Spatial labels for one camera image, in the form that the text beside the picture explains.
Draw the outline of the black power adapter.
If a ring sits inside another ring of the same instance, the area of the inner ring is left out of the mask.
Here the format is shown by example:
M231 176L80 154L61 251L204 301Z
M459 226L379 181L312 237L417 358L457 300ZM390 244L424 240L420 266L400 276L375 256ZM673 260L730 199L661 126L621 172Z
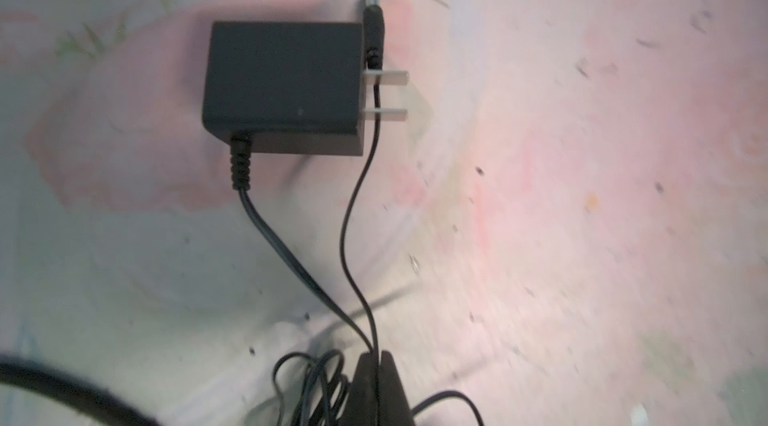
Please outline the black power adapter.
M364 156L373 160L385 111L380 89L404 85L408 74L384 67L386 23L380 0L360 0L356 21L216 21L212 25L202 104L204 129L228 146L231 184L254 227L297 279L346 324L350 315L323 290L285 242L258 213L250 195L256 153ZM365 351L380 365L375 323L358 330ZM344 373L344 354L288 353L303 361L294 407L275 389L281 425L341 425L354 373ZM433 405L463 400L456 390L410 404L414 421Z

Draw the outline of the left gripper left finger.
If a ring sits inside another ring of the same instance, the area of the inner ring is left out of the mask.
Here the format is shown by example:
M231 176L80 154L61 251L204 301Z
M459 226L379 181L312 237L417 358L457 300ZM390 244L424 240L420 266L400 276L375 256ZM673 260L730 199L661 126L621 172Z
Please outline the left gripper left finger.
M341 414L342 426L378 425L378 368L373 353L360 355Z

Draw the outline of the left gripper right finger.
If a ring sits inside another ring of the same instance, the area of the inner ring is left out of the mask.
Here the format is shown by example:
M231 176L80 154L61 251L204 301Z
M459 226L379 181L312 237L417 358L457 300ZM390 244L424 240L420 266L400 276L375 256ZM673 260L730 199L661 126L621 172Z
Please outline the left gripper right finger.
M381 353L379 365L379 425L415 425L394 357L389 351Z

